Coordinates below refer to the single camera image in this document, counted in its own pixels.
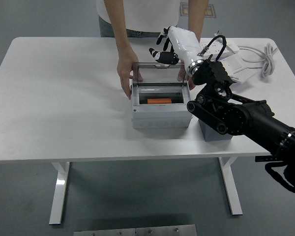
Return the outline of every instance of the robotic arm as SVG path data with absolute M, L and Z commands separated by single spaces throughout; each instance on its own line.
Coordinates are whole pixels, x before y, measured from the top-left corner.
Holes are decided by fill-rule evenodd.
M 157 44 L 168 34 L 164 51 L 169 42 L 172 44 L 171 51 L 150 49 L 154 59 L 165 64 L 183 60 L 194 84 L 206 84 L 196 99 L 187 103 L 188 111 L 221 135 L 245 135 L 268 150 L 271 156 L 256 157 L 256 162 L 268 162 L 266 171 L 283 187 L 295 193 L 295 128 L 275 119 L 265 100 L 253 101 L 232 94 L 230 85 L 234 82 L 218 61 L 219 56 L 215 61 L 211 61 L 211 57 L 203 59 L 206 48 L 201 51 L 193 32 L 176 27 L 169 27 L 164 32 Z M 240 104 L 231 103 L 230 99 Z M 285 179 L 272 169 L 283 166 L 286 166 Z

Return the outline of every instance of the white t-shirt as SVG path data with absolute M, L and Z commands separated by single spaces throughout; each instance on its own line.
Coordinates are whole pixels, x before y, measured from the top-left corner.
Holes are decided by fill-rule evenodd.
M 180 0 L 123 0 L 126 28 L 162 32 L 178 23 Z M 104 0 L 97 0 L 98 15 L 110 23 Z

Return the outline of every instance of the white table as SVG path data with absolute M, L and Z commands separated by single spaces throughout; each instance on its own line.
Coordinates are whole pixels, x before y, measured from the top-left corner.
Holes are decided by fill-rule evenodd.
M 130 39 L 151 62 L 156 39 Z M 259 49 L 266 38 L 233 38 Z M 242 56 L 257 59 L 252 52 Z M 266 99 L 275 118 L 295 127 L 295 76 L 280 51 L 269 78 L 258 73 L 233 93 Z M 188 128 L 135 130 L 123 93 L 113 38 L 20 37 L 0 67 L 0 163 L 51 162 L 58 170 L 50 224 L 60 224 L 70 162 L 219 157 L 232 214 L 242 214 L 230 165 L 236 157 L 269 155 L 245 136 L 205 142 L 197 118 Z M 200 87 L 191 91 L 192 99 Z

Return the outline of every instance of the table leg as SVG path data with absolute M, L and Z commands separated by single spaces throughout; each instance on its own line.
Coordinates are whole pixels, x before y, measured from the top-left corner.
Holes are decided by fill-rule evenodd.
M 53 206 L 50 213 L 50 225 L 61 224 L 65 189 L 67 186 L 70 162 L 53 162 L 55 169 L 58 171 Z
M 231 169 L 231 164 L 236 159 L 237 157 L 219 157 L 219 162 L 232 215 L 242 215 L 242 210 Z

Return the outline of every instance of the orange object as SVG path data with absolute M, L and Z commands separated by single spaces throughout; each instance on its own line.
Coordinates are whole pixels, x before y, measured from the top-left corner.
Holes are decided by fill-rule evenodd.
M 172 103 L 170 98 L 148 98 L 148 104 L 165 104 L 165 103 Z

